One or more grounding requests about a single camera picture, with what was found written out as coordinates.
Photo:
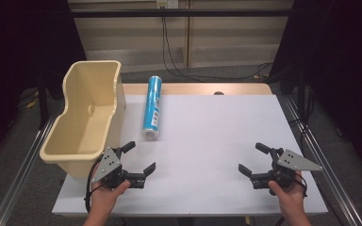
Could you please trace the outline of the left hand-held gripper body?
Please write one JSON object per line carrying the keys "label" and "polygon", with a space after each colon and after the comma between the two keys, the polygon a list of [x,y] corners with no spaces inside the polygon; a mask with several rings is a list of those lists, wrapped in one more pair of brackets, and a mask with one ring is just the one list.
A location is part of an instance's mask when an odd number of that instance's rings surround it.
{"label": "left hand-held gripper body", "polygon": [[103,154],[98,169],[90,180],[90,185],[101,182],[106,188],[116,188],[122,182],[128,181],[130,188],[144,188],[143,173],[131,173],[123,169],[122,154],[116,154],[117,149],[108,148]]}

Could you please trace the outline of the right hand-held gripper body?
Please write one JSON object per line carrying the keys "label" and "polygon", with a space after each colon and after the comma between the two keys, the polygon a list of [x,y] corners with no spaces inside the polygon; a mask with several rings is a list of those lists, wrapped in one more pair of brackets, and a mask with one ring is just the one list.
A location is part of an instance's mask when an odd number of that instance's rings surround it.
{"label": "right hand-held gripper body", "polygon": [[289,149],[271,148],[268,155],[272,159],[271,169],[266,173],[252,174],[250,177],[254,189],[269,188],[269,181],[275,181],[282,188],[287,188],[294,182],[297,170],[322,170],[322,166]]}

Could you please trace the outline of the blue tube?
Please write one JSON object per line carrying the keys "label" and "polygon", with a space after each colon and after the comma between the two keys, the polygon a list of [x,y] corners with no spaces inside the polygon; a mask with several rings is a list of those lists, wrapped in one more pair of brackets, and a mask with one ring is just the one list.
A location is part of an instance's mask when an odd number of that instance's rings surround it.
{"label": "blue tube", "polygon": [[142,135],[146,139],[156,139],[159,135],[160,98],[162,79],[152,76],[148,81]]}

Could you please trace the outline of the cream plastic bin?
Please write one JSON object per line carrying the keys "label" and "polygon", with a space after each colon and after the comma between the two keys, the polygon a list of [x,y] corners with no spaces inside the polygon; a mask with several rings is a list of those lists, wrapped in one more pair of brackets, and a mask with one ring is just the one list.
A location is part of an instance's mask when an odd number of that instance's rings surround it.
{"label": "cream plastic bin", "polygon": [[117,60],[78,61],[63,83],[64,109],[41,150],[41,160],[76,178],[88,176],[108,147],[120,146],[126,100]]}

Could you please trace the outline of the person's left hand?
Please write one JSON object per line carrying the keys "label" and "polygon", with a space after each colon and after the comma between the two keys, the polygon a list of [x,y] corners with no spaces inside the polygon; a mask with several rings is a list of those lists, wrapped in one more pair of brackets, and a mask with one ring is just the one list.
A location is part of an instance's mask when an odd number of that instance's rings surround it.
{"label": "person's left hand", "polygon": [[106,188],[101,182],[92,185],[90,218],[107,218],[113,210],[117,199],[130,187],[125,181],[114,189]]}

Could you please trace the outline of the person's right hand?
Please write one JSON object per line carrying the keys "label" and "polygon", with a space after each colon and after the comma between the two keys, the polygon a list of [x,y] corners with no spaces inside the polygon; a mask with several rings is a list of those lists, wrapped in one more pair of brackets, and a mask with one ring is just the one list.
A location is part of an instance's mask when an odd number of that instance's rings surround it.
{"label": "person's right hand", "polygon": [[269,181],[270,189],[279,200],[282,216],[289,222],[298,221],[305,216],[304,212],[304,188],[300,185],[302,174],[299,170],[295,173],[294,182],[289,188],[282,188],[275,181]]}

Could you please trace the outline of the white table mat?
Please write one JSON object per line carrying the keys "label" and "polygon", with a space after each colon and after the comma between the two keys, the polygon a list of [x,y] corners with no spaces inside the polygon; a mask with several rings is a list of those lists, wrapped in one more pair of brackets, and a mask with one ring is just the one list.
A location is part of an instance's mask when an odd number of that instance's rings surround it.
{"label": "white table mat", "polygon": [[83,132],[77,125],[47,142],[43,150],[59,157],[93,159],[108,147],[133,141],[134,149],[121,158],[123,168],[156,170],[143,189],[129,189],[113,213],[122,217],[260,216],[279,211],[268,190],[255,190],[239,165],[254,173],[268,171],[269,147],[299,150],[284,112],[274,95],[164,95],[159,136],[142,135],[145,98],[128,95],[119,137],[100,144],[99,130]]}

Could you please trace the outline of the black stand leg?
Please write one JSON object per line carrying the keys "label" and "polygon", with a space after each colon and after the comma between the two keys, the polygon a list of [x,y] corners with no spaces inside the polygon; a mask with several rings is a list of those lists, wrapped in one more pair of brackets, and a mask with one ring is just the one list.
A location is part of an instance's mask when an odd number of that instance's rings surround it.
{"label": "black stand leg", "polygon": [[302,120],[304,118],[304,102],[305,102],[305,83],[304,83],[304,72],[300,70],[299,72],[299,82],[298,82],[298,114],[299,118]]}
{"label": "black stand leg", "polygon": [[41,115],[40,128],[42,129],[48,121],[46,86],[44,84],[42,74],[39,75],[38,91],[39,91],[40,115]]}

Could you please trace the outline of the dark curtain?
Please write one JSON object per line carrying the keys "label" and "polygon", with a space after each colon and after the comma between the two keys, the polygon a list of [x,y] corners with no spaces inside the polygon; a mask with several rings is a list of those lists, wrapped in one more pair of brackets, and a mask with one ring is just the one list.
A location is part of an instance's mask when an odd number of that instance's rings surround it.
{"label": "dark curtain", "polygon": [[292,0],[271,67],[290,93],[309,85],[362,160],[362,0]]}
{"label": "dark curtain", "polygon": [[69,0],[0,0],[0,140],[24,89],[61,99],[65,73],[85,58]]}

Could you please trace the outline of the black horizontal bar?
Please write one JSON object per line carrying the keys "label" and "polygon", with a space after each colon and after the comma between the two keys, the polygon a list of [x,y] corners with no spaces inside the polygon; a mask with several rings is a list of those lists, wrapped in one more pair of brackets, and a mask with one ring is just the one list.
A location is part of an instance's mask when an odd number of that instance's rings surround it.
{"label": "black horizontal bar", "polygon": [[299,15],[292,9],[72,9],[75,18],[126,18],[126,17],[287,17]]}

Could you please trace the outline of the metal floor rail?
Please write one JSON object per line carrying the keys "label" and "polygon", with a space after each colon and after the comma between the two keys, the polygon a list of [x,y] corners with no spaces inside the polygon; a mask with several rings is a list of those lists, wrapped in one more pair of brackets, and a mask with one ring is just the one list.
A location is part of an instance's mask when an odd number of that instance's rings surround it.
{"label": "metal floor rail", "polygon": [[15,174],[15,178],[11,182],[3,200],[0,202],[0,226],[6,226],[14,206],[18,201],[22,190],[24,189],[25,182],[28,179],[33,166],[35,165],[42,143],[46,140],[47,135],[53,126],[54,119],[58,116],[61,110],[62,102],[53,104],[53,109],[48,113],[46,122],[39,129],[33,140],[33,143],[28,149],[25,160]]}
{"label": "metal floor rail", "polygon": [[318,141],[315,139],[308,125],[304,124],[299,119],[298,106],[291,97],[285,98],[285,103],[288,106],[288,111],[294,120],[297,121],[298,128],[303,135],[304,144],[308,147],[315,160],[323,166],[322,175],[330,187],[343,216],[347,220],[348,226],[362,226],[362,218],[349,197],[348,193],[343,188],[326,156],[324,155]]}

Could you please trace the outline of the white wall socket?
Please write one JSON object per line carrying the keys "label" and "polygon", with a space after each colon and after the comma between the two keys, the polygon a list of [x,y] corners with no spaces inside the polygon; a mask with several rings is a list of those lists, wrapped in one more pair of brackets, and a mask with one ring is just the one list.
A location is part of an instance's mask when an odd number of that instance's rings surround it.
{"label": "white wall socket", "polygon": [[178,0],[156,0],[156,7],[159,9],[178,9]]}

